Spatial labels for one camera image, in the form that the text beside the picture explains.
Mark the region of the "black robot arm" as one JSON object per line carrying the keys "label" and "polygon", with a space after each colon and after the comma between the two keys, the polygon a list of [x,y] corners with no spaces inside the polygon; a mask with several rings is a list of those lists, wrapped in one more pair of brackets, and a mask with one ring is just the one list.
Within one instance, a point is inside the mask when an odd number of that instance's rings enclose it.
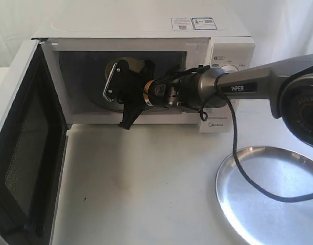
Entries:
{"label": "black robot arm", "polygon": [[205,108],[220,108],[230,100],[268,100],[272,116],[313,147],[313,54],[236,72],[211,65],[182,70],[176,65],[161,77],[154,77],[152,61],[138,71],[130,64],[116,61],[103,91],[106,99],[123,105],[119,126],[124,129],[148,108],[195,112],[206,120]]}

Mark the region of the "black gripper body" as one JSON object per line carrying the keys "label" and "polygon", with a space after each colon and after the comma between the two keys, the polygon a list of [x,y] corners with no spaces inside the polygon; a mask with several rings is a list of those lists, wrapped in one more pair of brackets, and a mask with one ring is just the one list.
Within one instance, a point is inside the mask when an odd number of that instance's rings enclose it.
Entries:
{"label": "black gripper body", "polygon": [[124,105],[119,127],[129,130],[146,108],[143,89],[146,83],[153,78],[154,70],[155,63],[150,60],[145,61],[145,65],[140,72],[129,70],[124,90],[116,98],[119,103]]}

